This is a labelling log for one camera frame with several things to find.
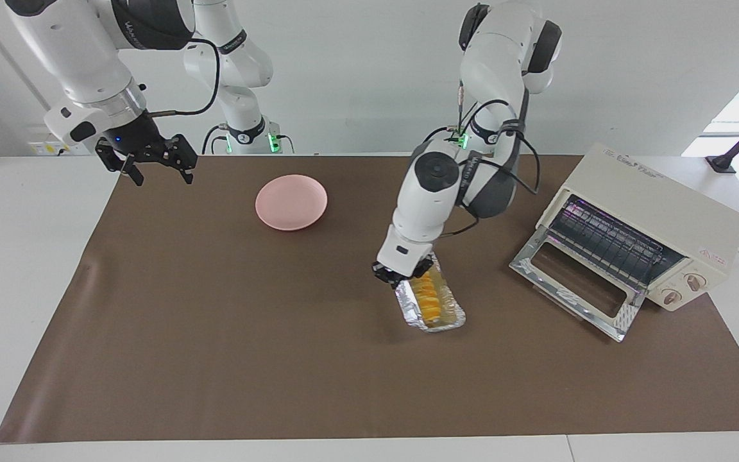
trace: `table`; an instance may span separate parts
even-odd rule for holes
[[[701,158],[643,162],[739,210],[739,181]],[[95,157],[0,158],[0,421],[67,289],[115,176]],[[739,344],[739,255],[711,296]],[[714,460],[739,457],[739,432],[504,436],[428,440],[158,441],[0,445],[0,459]]]

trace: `yellow food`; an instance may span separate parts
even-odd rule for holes
[[[441,319],[441,300],[437,295],[437,289],[432,277],[426,272],[420,278],[410,281],[410,286],[421,310],[423,322],[433,325]]]

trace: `pink plate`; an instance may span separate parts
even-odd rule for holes
[[[267,226],[297,231],[318,221],[327,208],[327,191],[304,175],[280,176],[255,198],[255,213]]]

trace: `green light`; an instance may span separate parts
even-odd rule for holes
[[[269,148],[272,152],[279,152],[281,150],[281,142],[272,133],[268,133],[269,137]]]

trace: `wire rack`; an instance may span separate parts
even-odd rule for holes
[[[620,282],[645,290],[663,246],[589,202],[572,196],[549,228],[552,237]]]

